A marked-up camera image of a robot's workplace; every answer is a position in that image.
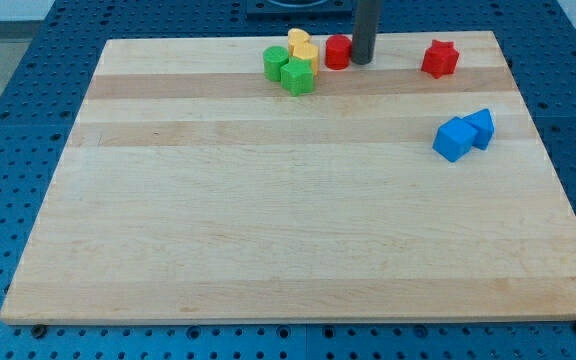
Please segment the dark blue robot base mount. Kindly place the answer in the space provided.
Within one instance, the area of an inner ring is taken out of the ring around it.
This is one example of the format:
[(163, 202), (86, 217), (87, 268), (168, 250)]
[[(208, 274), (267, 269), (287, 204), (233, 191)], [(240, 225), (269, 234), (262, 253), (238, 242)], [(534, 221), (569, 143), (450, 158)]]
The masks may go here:
[(247, 18), (302, 15), (348, 15), (354, 0), (246, 0)]

